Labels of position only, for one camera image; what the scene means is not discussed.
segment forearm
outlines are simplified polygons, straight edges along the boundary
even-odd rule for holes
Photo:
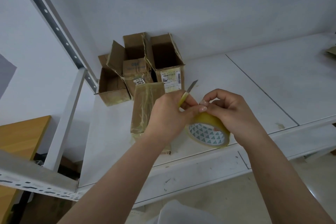
[[[273,223],[334,223],[268,135],[245,149]]]
[[[144,133],[59,223],[124,223],[164,148],[153,137]]]

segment barcode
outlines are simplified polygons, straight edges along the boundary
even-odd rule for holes
[[[177,83],[181,84],[181,73],[177,74]]]

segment floor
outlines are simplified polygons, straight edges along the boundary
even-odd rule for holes
[[[291,162],[309,190],[336,221],[336,156],[327,154],[312,163],[306,163],[303,158]],[[173,199],[207,211],[225,223],[271,223],[253,173],[146,205],[145,213],[131,212],[126,223],[145,223]]]

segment person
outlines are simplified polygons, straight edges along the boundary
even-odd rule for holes
[[[267,135],[242,96],[216,89],[198,104],[189,95],[182,105],[185,111],[180,111],[178,102],[183,93],[183,90],[171,92],[156,100],[141,138],[59,224],[124,223],[165,145],[199,112],[218,117],[246,150],[272,223],[334,223]]]

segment person's right arm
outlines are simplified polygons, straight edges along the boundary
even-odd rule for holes
[[[226,90],[206,94],[200,103],[217,116],[246,150],[272,223],[334,223],[291,163],[267,135],[244,98]]]

